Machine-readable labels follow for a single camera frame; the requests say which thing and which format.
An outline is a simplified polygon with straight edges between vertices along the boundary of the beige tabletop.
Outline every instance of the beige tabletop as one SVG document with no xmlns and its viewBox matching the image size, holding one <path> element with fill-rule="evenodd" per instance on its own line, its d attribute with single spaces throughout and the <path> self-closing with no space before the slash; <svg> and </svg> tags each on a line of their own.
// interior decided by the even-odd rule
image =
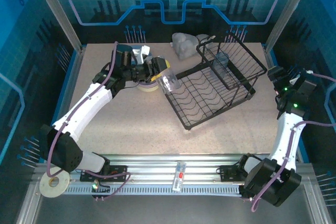
<svg viewBox="0 0 336 224">
<path fill-rule="evenodd" d="M 168 43 L 146 45 L 152 55 L 165 57 L 175 73 L 200 62 L 199 56 L 179 61 Z M 261 44 L 245 45 L 266 66 Z M 112 50 L 113 44 L 87 45 L 71 106 L 110 60 Z M 83 150 L 100 154 L 269 153 L 277 132 L 278 111 L 266 74 L 258 79 L 255 90 L 251 100 L 187 131 L 160 89 L 150 93 L 125 89 L 98 112 L 78 144 Z"/>
</svg>

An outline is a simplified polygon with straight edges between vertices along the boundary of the masking tape roll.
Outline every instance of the masking tape roll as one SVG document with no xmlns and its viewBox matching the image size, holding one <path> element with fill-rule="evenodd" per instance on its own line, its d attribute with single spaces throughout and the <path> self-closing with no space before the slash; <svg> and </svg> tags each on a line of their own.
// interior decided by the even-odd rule
<svg viewBox="0 0 336 224">
<path fill-rule="evenodd" d="M 54 174 L 59 170 L 59 167 L 53 167 L 50 169 L 50 173 Z M 54 186 L 53 183 L 55 183 L 55 180 L 57 180 L 56 178 L 58 178 L 58 184 Z M 41 178 L 39 188 L 43 196 L 47 198 L 55 198 L 65 192 L 65 190 L 68 188 L 69 183 L 70 174 L 65 170 L 63 170 L 54 178 L 49 178 L 47 173 L 44 173 Z"/>
<path fill-rule="evenodd" d="M 138 89 L 140 89 L 143 92 L 153 92 L 159 88 L 159 85 L 156 81 L 153 81 L 153 83 L 149 84 L 142 84 L 140 83 L 138 85 Z"/>
</svg>

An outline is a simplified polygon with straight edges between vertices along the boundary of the black wire dish rack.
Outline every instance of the black wire dish rack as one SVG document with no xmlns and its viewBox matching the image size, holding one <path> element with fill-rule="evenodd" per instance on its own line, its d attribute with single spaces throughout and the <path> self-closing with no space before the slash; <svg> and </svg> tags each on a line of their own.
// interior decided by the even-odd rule
<svg viewBox="0 0 336 224">
<path fill-rule="evenodd" d="M 166 97 L 186 130 L 250 100 L 266 67 L 235 36 L 215 37 L 196 47 L 202 61 L 176 75 L 181 87 Z"/>
</svg>

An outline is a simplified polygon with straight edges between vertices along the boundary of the metal extrusion frame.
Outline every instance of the metal extrusion frame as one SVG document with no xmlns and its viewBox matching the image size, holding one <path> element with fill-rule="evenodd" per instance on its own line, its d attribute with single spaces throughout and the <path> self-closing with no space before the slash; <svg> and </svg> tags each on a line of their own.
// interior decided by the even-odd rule
<svg viewBox="0 0 336 224">
<path fill-rule="evenodd" d="M 46 0 L 46 2 L 49 5 L 50 10 L 53 12 L 54 16 L 56 17 L 61 28 L 63 29 L 65 35 L 69 39 L 74 50 L 79 54 L 81 52 L 82 44 L 79 41 L 79 38 L 75 30 L 73 29 L 65 11 L 63 10 L 61 3 L 59 2 L 59 0 Z"/>
<path fill-rule="evenodd" d="M 216 173 L 219 165 L 231 165 L 237 162 L 241 154 L 233 155 L 107 155 L 113 165 L 127 165 L 132 176 L 122 195 L 216 195 L 239 196 L 237 188 L 242 182 L 222 183 Z M 184 187 L 181 194 L 172 193 L 173 178 L 177 161 L 187 164 L 184 175 Z M 38 189 L 40 178 L 46 165 L 39 164 L 34 171 L 17 224 L 34 223 L 41 204 Z M 311 219 L 315 223 L 332 223 L 323 196 L 311 164 L 297 164 L 297 172 L 302 176 L 302 185 L 306 192 L 306 202 L 310 208 Z M 105 183 L 112 191 L 121 183 Z M 71 183 L 65 195 L 91 195 L 85 191 L 90 183 L 79 181 L 79 174 L 71 173 Z M 75 188 L 84 188 L 82 192 Z"/>
</svg>

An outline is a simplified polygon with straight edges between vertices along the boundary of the purple cable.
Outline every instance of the purple cable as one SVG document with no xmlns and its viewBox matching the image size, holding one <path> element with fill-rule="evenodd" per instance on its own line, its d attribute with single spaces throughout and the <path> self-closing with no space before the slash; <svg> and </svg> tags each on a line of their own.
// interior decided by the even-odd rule
<svg viewBox="0 0 336 224">
<path fill-rule="evenodd" d="M 119 173 L 119 174 L 114 174 L 114 175 L 106 175 L 106 176 L 103 176 L 103 175 L 99 175 L 99 174 L 96 174 L 96 173 L 93 173 L 93 172 L 90 172 L 89 170 L 86 170 L 85 171 L 87 174 L 90 174 L 94 177 L 97 177 L 97 178 L 116 178 L 116 177 L 120 177 L 120 176 L 123 176 L 123 175 L 128 175 L 127 179 L 121 184 L 121 186 L 115 190 L 112 194 L 110 194 L 109 196 L 106 196 L 106 197 L 102 197 L 101 199 L 99 198 L 96 198 L 96 200 L 103 200 L 104 199 L 107 199 L 107 198 L 110 198 L 111 196 L 115 195 L 116 193 L 118 193 L 123 187 L 124 185 L 128 182 L 128 180 L 130 179 L 131 177 L 131 173 L 129 172 L 125 172 L 125 173 Z"/>
<path fill-rule="evenodd" d="M 108 75 L 106 76 L 106 79 L 102 82 L 101 85 L 99 85 L 99 87 L 97 87 L 95 90 L 93 90 L 88 96 L 86 96 L 80 103 L 77 104 L 76 107 L 74 107 L 74 109 L 72 110 L 72 112 L 68 115 L 67 119 L 64 121 L 64 123 L 62 124 L 62 126 L 60 127 L 60 129 L 58 130 L 58 132 L 56 133 L 56 136 L 51 144 L 51 147 L 50 147 L 50 150 L 49 150 L 49 154 L 48 154 L 48 159 L 47 159 L 47 175 L 49 178 L 53 178 L 55 177 L 56 175 L 58 175 L 60 172 L 62 172 L 62 169 L 60 169 L 59 171 L 55 172 L 54 174 L 51 174 L 50 173 L 50 165 L 51 165 L 51 157 L 53 156 L 53 152 L 54 152 L 54 148 L 55 148 L 55 145 L 57 143 L 57 140 L 60 136 L 60 134 L 62 133 L 62 131 L 64 130 L 64 128 L 68 125 L 69 121 L 71 120 L 71 118 L 73 117 L 73 115 L 75 114 L 75 112 L 87 101 L 89 100 L 89 98 L 91 96 L 93 96 L 95 93 L 97 93 L 98 90 L 100 90 L 101 87 L 103 87 L 106 82 L 108 81 L 108 79 L 111 77 L 112 75 L 112 71 L 113 71 L 113 68 L 114 68 L 114 63 L 116 62 L 115 60 L 115 56 L 116 56 L 116 53 L 117 53 L 117 45 L 118 45 L 118 42 L 114 42 L 114 50 L 113 50 L 113 53 L 112 53 L 112 56 L 111 56 L 111 66 L 110 66 L 110 70 L 109 70 L 109 73 Z"/>
<path fill-rule="evenodd" d="M 312 73 L 313 76 L 319 77 L 319 78 L 324 78 L 333 82 L 336 82 L 336 79 L 329 77 L 329 76 L 324 76 L 322 74 L 317 74 L 317 73 Z M 289 154 L 290 154 L 290 150 L 291 150 L 291 146 L 293 143 L 293 138 L 294 138 L 294 134 L 296 132 L 296 128 L 302 124 L 313 124 L 313 125 L 317 125 L 317 126 L 322 126 L 322 127 L 335 127 L 336 123 L 319 123 L 319 122 L 313 122 L 313 121 L 302 121 L 299 122 L 297 124 L 294 125 L 293 130 L 290 133 L 290 138 L 289 138 L 289 143 L 288 143 L 288 147 L 287 147 L 287 152 L 286 155 L 284 157 L 284 161 L 282 166 L 280 167 L 279 171 L 274 175 L 273 178 L 271 178 L 271 180 L 262 188 L 262 190 L 253 198 L 252 200 L 252 206 L 251 206 L 251 211 L 255 212 L 258 208 L 259 205 L 259 201 L 261 199 L 261 197 L 263 196 L 263 194 L 266 192 L 266 190 L 273 184 L 273 182 L 280 176 L 280 174 L 282 173 L 282 171 L 285 169 L 287 163 L 288 163 L 288 158 L 289 158 Z"/>
</svg>

